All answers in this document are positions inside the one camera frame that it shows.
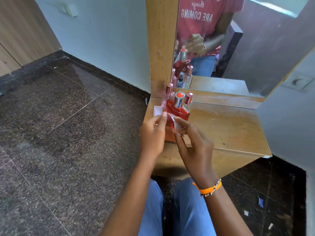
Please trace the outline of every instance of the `blue jeans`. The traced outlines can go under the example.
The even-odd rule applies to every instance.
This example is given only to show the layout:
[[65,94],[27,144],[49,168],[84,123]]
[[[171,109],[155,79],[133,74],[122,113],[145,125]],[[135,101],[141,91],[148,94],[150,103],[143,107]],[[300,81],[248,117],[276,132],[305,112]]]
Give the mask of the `blue jeans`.
[[[206,202],[191,178],[176,186],[173,198],[173,236],[215,236]],[[148,197],[138,236],[163,236],[163,194],[156,181],[150,179]]]
[[215,67],[215,55],[196,57],[191,59],[190,64],[194,67],[192,75],[211,77]]

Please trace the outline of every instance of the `granite floor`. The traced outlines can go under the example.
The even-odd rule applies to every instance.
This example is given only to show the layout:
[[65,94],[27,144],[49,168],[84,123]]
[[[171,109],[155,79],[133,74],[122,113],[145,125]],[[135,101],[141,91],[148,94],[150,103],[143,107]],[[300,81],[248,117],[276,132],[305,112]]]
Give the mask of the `granite floor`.
[[[64,54],[0,77],[0,235],[97,235],[136,163],[148,94]],[[223,178],[255,236],[305,235],[305,173],[286,164]],[[169,215],[178,181],[154,179]]]

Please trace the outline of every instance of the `red shirt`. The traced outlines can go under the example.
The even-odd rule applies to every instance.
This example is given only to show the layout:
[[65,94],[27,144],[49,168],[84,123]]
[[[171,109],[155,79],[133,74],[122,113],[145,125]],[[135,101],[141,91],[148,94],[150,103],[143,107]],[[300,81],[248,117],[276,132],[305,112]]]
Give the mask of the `red shirt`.
[[[192,34],[200,34],[203,38],[211,35],[215,30],[220,15],[223,12],[242,11],[245,0],[180,0],[177,19],[176,39],[179,48],[187,42]],[[221,46],[205,55],[217,55]]]

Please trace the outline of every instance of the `bracelet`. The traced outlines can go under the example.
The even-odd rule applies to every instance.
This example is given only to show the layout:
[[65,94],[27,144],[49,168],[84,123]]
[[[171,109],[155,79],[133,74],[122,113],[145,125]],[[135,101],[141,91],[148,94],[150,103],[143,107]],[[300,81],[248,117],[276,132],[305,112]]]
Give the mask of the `bracelet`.
[[219,189],[222,186],[221,179],[218,180],[218,182],[215,184],[215,186],[210,187],[210,188],[205,189],[205,190],[200,190],[195,182],[193,182],[192,184],[197,187],[197,189],[200,191],[200,196],[202,196],[202,197],[207,197],[209,195],[212,195],[217,189]]
[[200,56],[204,56],[204,54],[207,52],[207,47],[205,45],[203,45],[203,47],[204,47],[204,53]]

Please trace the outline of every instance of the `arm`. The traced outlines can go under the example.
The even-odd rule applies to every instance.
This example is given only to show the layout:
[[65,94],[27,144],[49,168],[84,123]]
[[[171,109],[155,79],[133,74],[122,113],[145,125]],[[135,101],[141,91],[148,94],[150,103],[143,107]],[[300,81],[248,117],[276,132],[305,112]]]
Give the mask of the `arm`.
[[[213,142],[187,121],[181,118],[175,118],[175,121],[183,126],[182,129],[174,131],[174,134],[180,156],[188,173],[199,189],[214,186],[219,178],[212,168]],[[186,147],[180,134],[188,135],[191,147]],[[214,194],[204,197],[204,200],[218,236],[253,236],[223,186]]]
[[140,129],[141,153],[138,163],[100,236],[138,235],[150,176],[164,147],[165,125],[166,112],[143,122]]
[[224,12],[221,14],[217,24],[215,25],[215,31],[210,35],[206,36],[205,39],[199,34],[193,34],[188,39],[185,44],[189,53],[196,53],[197,55],[202,55],[204,53],[204,45],[207,51],[213,51],[219,47],[225,38],[227,28],[229,27],[234,13]]

